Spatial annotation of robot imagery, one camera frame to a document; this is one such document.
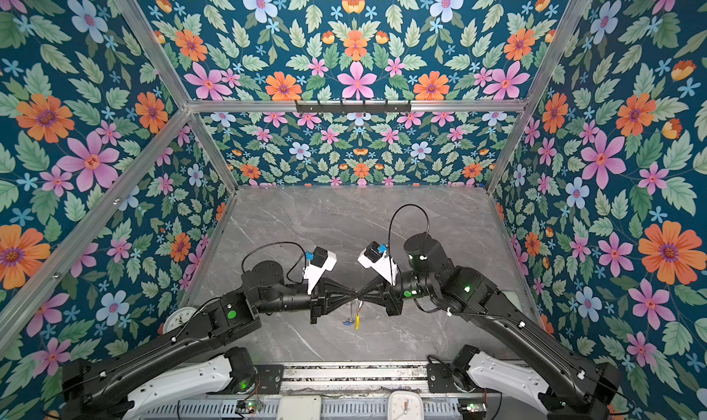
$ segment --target clock face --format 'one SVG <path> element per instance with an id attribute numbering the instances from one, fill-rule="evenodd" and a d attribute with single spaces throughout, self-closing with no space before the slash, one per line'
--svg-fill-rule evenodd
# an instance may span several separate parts
<path id="1" fill-rule="evenodd" d="M 187 323 L 187 320 L 191 319 L 194 313 L 197 311 L 196 308 L 190 306 L 185 306 L 183 308 L 177 309 L 170 317 L 165 321 L 165 327 L 163 332 L 172 331 L 174 328 L 178 328 L 183 324 Z"/>
<path id="2" fill-rule="evenodd" d="M 422 399 L 408 391 L 395 391 L 388 399 L 388 420 L 423 420 Z"/>

